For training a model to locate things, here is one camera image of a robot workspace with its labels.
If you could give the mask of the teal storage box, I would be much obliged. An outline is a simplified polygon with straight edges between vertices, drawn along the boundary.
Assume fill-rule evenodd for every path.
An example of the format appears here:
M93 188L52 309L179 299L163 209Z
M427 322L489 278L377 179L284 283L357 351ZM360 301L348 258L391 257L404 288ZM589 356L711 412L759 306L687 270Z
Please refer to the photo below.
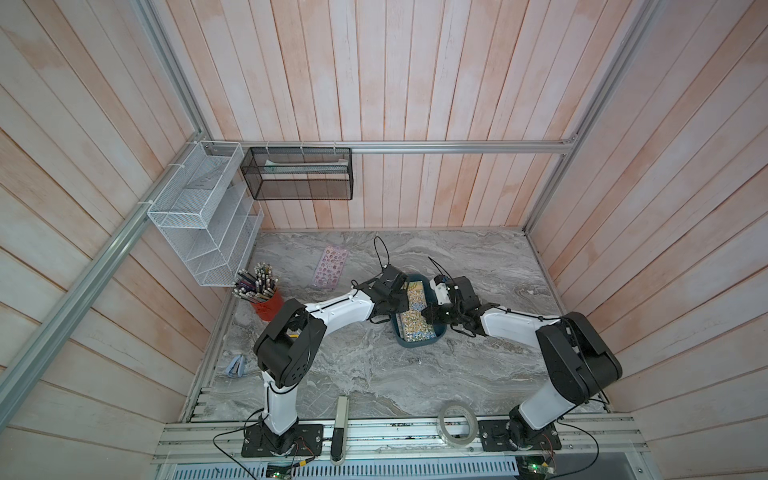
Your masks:
M420 283L424 291L425 309L428 307L437 307L438 301L435 292L429 284L430 279L421 274L410 273L407 275L405 288L408 288L411 283ZM425 329L420 329L415 334L403 333L401 325L401 315L391 314L389 323L392 326L395 339L397 343L403 348L418 348L427 345L431 345L439 341L446 333L447 326L440 323L429 323L421 315L421 312L417 312L418 319L425 324Z

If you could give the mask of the colourful small sticker sheet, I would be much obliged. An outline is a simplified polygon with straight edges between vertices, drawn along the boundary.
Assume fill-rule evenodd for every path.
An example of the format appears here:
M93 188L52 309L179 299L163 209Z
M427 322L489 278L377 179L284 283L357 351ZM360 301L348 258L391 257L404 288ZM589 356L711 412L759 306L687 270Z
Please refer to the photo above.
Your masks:
M427 322L422 312L429 306L422 281L409 282L406 288L408 309L397 314L400 337L407 343L435 339L434 326Z

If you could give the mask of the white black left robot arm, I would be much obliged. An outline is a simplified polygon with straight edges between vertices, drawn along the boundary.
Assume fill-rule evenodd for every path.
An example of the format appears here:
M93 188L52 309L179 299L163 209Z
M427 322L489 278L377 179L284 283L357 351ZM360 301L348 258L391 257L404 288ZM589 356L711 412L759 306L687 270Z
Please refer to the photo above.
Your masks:
M269 432L282 436L298 422L296 388L324 338L355 323L406 311L406 280L405 273L387 265L339 297L311 304L284 302L253 348L264 384L262 418Z

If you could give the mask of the white mesh wall shelf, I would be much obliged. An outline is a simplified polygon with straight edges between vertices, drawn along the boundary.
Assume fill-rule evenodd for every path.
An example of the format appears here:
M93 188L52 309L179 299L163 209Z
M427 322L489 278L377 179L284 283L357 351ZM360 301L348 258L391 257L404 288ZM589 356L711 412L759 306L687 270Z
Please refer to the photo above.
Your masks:
M148 211L202 287L235 283L264 219L238 176L244 157L237 142L195 143Z

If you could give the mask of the blue binder clip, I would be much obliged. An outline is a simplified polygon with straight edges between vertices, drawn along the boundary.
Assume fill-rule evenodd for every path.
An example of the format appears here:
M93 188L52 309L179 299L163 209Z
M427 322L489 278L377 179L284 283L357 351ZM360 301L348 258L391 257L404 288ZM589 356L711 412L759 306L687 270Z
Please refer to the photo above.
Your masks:
M246 374L247 357L243 354L236 355L228 364L225 373L229 378L243 378Z

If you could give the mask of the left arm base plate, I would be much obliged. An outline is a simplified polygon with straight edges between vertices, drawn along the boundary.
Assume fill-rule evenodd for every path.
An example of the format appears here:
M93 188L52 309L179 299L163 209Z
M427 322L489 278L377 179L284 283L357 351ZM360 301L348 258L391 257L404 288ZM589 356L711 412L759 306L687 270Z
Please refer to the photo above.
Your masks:
M296 423L281 435L275 434L264 424L255 424L245 429L241 456L317 457L322 453L323 433L322 424Z

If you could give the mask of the clear tape roll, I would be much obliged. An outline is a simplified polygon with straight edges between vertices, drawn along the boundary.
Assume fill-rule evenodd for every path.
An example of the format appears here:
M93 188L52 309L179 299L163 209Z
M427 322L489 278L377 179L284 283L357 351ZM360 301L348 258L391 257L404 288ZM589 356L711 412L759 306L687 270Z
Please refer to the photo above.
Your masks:
M479 422L472 409L462 402L444 404L437 416L439 438L452 448L467 448L477 438Z

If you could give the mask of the black mesh wall basket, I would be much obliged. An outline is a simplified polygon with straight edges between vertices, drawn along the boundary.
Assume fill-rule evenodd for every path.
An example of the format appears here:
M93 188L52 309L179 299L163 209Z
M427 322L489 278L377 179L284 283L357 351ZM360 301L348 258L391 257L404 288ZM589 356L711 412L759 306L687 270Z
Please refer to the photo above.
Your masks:
M257 201L350 201L352 152L340 147L250 147L240 165Z

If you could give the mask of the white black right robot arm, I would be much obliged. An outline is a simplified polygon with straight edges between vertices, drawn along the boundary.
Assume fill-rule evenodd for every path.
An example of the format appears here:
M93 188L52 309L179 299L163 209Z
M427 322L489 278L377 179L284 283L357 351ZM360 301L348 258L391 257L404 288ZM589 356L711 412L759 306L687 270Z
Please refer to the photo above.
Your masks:
M536 347L548 380L510 413L513 424L539 431L586 403L623 376L623 369L585 315L557 317L518 312L480 301L466 277L438 275L430 281L437 305L426 319L486 336Z

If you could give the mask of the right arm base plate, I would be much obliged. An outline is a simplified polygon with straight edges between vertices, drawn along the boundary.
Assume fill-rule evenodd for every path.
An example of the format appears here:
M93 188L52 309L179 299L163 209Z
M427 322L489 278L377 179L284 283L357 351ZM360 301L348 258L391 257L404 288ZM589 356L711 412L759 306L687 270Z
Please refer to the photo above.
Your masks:
M542 430L531 430L519 420L480 420L479 439L485 452L553 451L562 443L553 424Z

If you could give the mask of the red pencil cup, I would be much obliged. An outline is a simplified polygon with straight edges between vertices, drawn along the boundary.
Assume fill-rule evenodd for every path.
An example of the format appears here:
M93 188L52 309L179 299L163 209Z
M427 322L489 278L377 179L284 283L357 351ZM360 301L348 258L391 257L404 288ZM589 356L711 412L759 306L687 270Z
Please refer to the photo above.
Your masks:
M278 291L278 278L273 268L266 263L258 263L251 270L239 269L232 293L249 303L265 322L271 322L284 304Z

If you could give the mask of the pink sticker sheet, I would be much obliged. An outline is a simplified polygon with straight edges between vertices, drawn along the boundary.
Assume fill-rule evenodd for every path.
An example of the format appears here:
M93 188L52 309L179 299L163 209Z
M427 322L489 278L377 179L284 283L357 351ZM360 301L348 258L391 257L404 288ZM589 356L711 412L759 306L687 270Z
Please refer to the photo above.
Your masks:
M318 289L334 290L343 273L349 251L336 245L325 247L314 271L311 285Z

